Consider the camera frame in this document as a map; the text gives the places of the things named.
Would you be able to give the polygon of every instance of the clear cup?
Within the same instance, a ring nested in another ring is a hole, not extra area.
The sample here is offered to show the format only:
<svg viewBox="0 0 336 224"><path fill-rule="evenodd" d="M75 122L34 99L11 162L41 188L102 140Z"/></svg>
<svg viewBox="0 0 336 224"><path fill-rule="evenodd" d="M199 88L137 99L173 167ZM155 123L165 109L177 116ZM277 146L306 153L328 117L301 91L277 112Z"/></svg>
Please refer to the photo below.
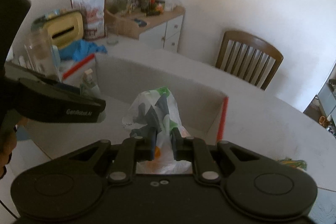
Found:
<svg viewBox="0 0 336 224"><path fill-rule="evenodd" d="M58 77L53 62L51 36L46 29L38 29L28 35L25 44L31 67L46 77Z"/></svg>

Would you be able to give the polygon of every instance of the brown chair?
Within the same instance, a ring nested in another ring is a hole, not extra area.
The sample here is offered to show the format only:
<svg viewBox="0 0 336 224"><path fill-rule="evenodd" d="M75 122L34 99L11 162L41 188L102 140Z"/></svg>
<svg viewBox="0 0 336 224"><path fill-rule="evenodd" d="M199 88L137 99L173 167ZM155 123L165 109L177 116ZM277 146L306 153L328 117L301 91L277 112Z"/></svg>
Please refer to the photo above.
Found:
<svg viewBox="0 0 336 224"><path fill-rule="evenodd" d="M233 45L232 45L231 51L228 55L227 62L225 64L224 71L226 71L226 72L228 72L227 70L230 66L232 57L234 55L236 44L237 44L237 42L240 43L240 46L239 46L237 55L234 59L230 74L233 74L236 67L237 67L238 61L239 61L239 59L241 57L241 54L242 54L243 45L247 46L247 49L244 53L243 59L241 61L241 64L240 64L238 72L237 72L238 77L242 73L242 70L243 70L244 65L246 63L246 59L248 58L250 50L252 52L252 50L254 49L253 54L252 54L252 56L249 60L247 68L245 70L244 76L242 77L243 80L248 81L249 83L252 82L256 72L258 71L258 68L260 66L260 63L261 63L261 60L262 60L264 54L267 55L267 59L266 59L264 65L263 65L263 67L262 67L262 69L261 69L261 71L258 75L257 80L254 83L255 86L258 85L261 78L263 77L263 74L266 70L266 67L268 66L268 62L270 60L270 57L275 60L275 62L273 64L272 68L270 69L267 77L265 78L263 84L261 85L261 89L265 90L266 87L268 86L269 82L271 82L271 80L272 80L273 76L275 75L277 69L279 68L279 66L280 66L280 64L281 64L281 62L284 58L283 55L274 46L272 46L271 44L269 44L265 40L262 40L259 37L255 37L254 35L251 35L249 33L242 32L242 31L227 31L224 34L222 45L221 45L220 50L219 50L219 54L218 54L218 58L217 58L217 62L216 62L216 68L220 69L221 66L222 66L223 59L224 59L229 41L233 41ZM249 75L249 72L252 69L252 64L255 61L256 53L257 53L258 50L261 52L260 55L259 55L258 61L257 61L256 65L255 65L255 67L252 71L252 74L250 75L250 78L247 79L247 76Z"/></svg>

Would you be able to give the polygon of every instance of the tabletop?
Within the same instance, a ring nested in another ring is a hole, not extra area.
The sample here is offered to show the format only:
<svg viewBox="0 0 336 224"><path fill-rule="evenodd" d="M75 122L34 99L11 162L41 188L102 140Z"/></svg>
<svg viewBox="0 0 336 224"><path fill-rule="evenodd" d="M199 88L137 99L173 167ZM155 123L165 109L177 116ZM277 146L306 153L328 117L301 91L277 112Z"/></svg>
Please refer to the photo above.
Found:
<svg viewBox="0 0 336 224"><path fill-rule="evenodd" d="M318 187L336 191L336 139L315 121L266 91L210 65L129 38L108 55L154 67L223 91L229 97L224 139L274 160L305 160ZM37 143L43 149L43 143Z"/></svg>

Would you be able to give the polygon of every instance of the screw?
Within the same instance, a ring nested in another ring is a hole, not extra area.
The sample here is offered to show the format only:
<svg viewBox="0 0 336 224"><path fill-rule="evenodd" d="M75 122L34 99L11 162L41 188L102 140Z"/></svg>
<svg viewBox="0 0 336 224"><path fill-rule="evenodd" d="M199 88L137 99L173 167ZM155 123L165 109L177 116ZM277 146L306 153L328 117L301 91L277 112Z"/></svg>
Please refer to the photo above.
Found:
<svg viewBox="0 0 336 224"><path fill-rule="evenodd" d="M160 184L162 184L162 185L166 185L168 183L169 183L169 180L165 180L165 179L160 180Z"/></svg>
<svg viewBox="0 0 336 224"><path fill-rule="evenodd" d="M158 187L158 186L160 186L160 183L158 183L157 181L152 181L152 182L150 183L150 185L151 185L151 186L154 186L154 187Z"/></svg>
<svg viewBox="0 0 336 224"><path fill-rule="evenodd" d="M217 172L214 171L206 171L202 173L202 177L206 180L215 180L218 179L219 175Z"/></svg>
<svg viewBox="0 0 336 224"><path fill-rule="evenodd" d="M127 176L126 176L126 173L124 172L120 172L120 171L117 171L117 172L112 172L110 174L110 178L113 179L113 180L123 180L125 179Z"/></svg>

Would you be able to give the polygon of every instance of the plastic bag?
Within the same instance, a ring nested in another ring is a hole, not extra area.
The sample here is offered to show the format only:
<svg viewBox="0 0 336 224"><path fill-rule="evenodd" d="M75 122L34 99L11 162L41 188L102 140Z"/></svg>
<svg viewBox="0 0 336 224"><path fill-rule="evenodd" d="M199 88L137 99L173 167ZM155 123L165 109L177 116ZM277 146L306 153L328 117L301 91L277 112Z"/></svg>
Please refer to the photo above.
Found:
<svg viewBox="0 0 336 224"><path fill-rule="evenodd" d="M163 87L140 93L122 119L123 127L131 137L147 137L149 129L157 129L155 159L139 162L137 173L181 174L191 173L191 163L174 160L170 134L178 128L182 137L190 136L182 126L174 96Z"/></svg>

